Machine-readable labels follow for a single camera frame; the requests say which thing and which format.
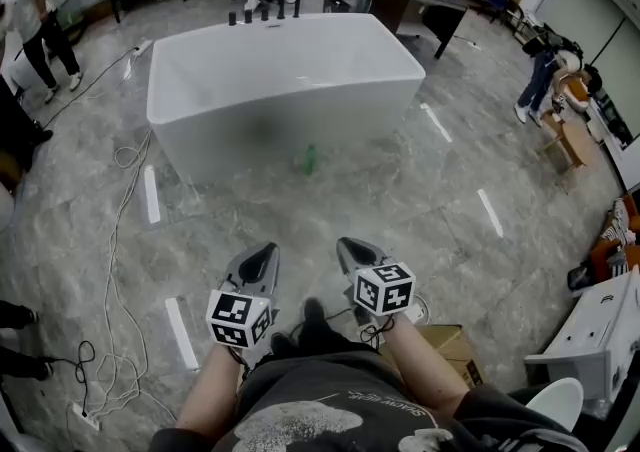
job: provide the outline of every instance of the white shirt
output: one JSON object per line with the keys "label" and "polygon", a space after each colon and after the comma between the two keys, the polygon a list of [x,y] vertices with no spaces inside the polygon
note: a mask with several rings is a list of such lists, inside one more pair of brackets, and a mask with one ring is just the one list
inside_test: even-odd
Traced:
{"label": "white shirt", "polygon": [[559,50],[557,55],[564,61],[567,65],[567,70],[571,73],[580,71],[580,58],[573,52],[569,52],[568,50]]}
{"label": "white shirt", "polygon": [[[36,8],[35,0],[5,0],[6,8],[2,18],[3,26],[0,26],[0,34],[6,30],[18,31],[22,43],[32,39],[42,26],[40,13]],[[53,8],[50,2],[46,2],[47,11]]]}

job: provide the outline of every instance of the freestanding bathtub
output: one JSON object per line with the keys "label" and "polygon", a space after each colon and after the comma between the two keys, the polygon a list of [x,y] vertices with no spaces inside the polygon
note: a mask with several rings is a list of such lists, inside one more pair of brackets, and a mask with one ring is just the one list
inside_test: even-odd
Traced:
{"label": "freestanding bathtub", "polygon": [[147,118],[184,182],[389,134],[424,79],[372,15],[256,18],[155,44]]}

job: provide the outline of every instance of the gray tile floor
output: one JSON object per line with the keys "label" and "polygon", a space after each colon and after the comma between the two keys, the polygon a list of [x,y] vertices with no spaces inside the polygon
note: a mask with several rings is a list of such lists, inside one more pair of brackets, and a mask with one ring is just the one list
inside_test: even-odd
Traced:
{"label": "gray tile floor", "polygon": [[[83,87],[143,38],[224,22],[241,5],[159,0],[130,11],[121,25],[103,20],[76,47],[85,69]],[[303,12],[319,12],[321,6],[322,0],[304,0]],[[152,140],[147,164],[156,170],[162,221],[149,226],[138,186],[121,221],[115,270],[120,297],[146,341],[144,393],[102,418],[100,433],[69,411],[77,448],[145,450],[152,433],[171,423],[145,393],[177,412],[195,374],[185,370],[164,301],[182,298],[202,360],[210,346],[207,292],[233,255],[262,240],[276,241],[282,251],[277,328],[297,323],[307,296],[323,299],[330,312],[347,304],[335,241],[361,237],[409,264],[433,321],[466,327],[494,383],[505,390],[524,384],[522,358],[543,346],[570,308],[567,270],[583,259],[621,189],[604,155],[568,176],[561,172],[559,150],[536,155],[545,132],[521,125],[512,110],[531,62],[508,31],[470,12],[458,34],[477,47],[454,38],[439,61],[431,38],[403,40],[427,77],[397,131],[368,144],[319,152],[312,176],[292,161],[210,186],[186,186]],[[83,339],[95,344],[98,360],[109,350],[103,316],[108,239],[132,175],[116,167],[113,155],[145,135],[150,61],[145,54],[119,84],[123,60],[56,119],[53,140],[40,149],[20,188],[13,225],[0,234],[0,296],[42,313],[31,332],[40,335],[48,354],[74,358]],[[56,71],[66,81],[57,63]],[[42,90],[31,90],[28,110],[46,122],[71,96],[63,90],[58,101],[41,106]],[[479,189],[495,209],[502,237]],[[137,332],[113,291],[108,306],[117,353],[142,369]],[[335,325],[346,333],[355,329],[348,318]],[[99,377],[96,367],[97,362],[88,367],[91,400],[99,400],[110,380],[109,362]],[[126,364],[120,375],[115,394],[134,377]],[[71,367],[59,365],[44,383],[7,378],[5,386],[28,432],[71,449],[66,409],[83,395]]]}

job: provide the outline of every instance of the white floor marking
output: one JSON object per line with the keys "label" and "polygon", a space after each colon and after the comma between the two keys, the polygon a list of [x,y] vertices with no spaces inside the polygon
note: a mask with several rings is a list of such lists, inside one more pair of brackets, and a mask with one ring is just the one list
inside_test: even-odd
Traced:
{"label": "white floor marking", "polygon": [[147,212],[149,223],[160,221],[160,204],[158,203],[158,189],[156,188],[156,173],[153,166],[144,168],[144,189],[147,194]]}
{"label": "white floor marking", "polygon": [[198,370],[200,366],[198,365],[196,355],[193,353],[193,348],[191,347],[191,342],[189,341],[187,329],[184,327],[184,322],[182,321],[182,315],[180,315],[180,308],[178,307],[177,299],[175,297],[172,297],[171,299],[167,299],[164,304],[166,305],[167,311],[169,312],[171,327],[173,328],[173,333],[176,335],[176,341],[178,342],[178,347],[180,348],[180,352],[182,353],[184,364],[189,370]]}
{"label": "white floor marking", "polygon": [[447,140],[448,143],[452,143],[453,139],[451,139],[451,136],[449,135],[449,132],[447,132],[447,130],[440,124],[440,122],[438,121],[438,117],[435,115],[435,113],[431,110],[431,107],[429,107],[427,104],[425,103],[421,103],[420,104],[420,108],[424,111],[427,112],[427,114],[429,115],[429,118],[431,118],[431,121],[433,121],[433,123],[435,124],[436,127],[438,127],[440,129],[440,133],[442,134],[442,136]]}
{"label": "white floor marking", "polygon": [[484,208],[487,209],[487,213],[489,214],[489,218],[491,219],[491,222],[493,223],[493,226],[496,229],[496,233],[498,234],[498,237],[504,237],[504,230],[502,229],[500,220],[498,219],[498,216],[493,210],[493,207],[491,206],[491,202],[489,201],[489,197],[487,196],[487,193],[484,192],[484,189],[478,189],[478,196],[480,196],[480,199],[484,204]]}

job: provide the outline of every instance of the black and white marker cube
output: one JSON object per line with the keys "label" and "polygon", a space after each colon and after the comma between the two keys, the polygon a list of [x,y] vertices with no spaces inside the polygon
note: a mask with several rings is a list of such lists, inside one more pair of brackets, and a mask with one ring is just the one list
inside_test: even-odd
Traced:
{"label": "black and white marker cube", "polygon": [[374,315],[402,312],[411,306],[416,277],[406,264],[358,269],[355,278],[356,303]]}
{"label": "black and white marker cube", "polygon": [[207,324],[216,342],[253,349],[271,325],[271,302],[264,297],[212,290]]}

